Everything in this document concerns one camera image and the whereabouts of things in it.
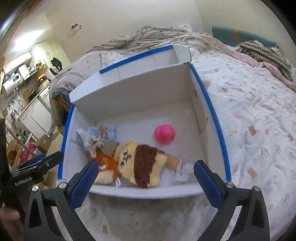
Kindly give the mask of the left hand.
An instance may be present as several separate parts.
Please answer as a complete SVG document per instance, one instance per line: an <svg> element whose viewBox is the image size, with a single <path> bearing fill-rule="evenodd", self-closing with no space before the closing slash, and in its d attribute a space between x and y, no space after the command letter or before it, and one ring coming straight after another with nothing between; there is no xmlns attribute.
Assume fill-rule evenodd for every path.
<svg viewBox="0 0 296 241"><path fill-rule="evenodd" d="M12 208L1 208L1 223L12 240L23 240L23 234L16 222L20 219L20 213Z"/></svg>

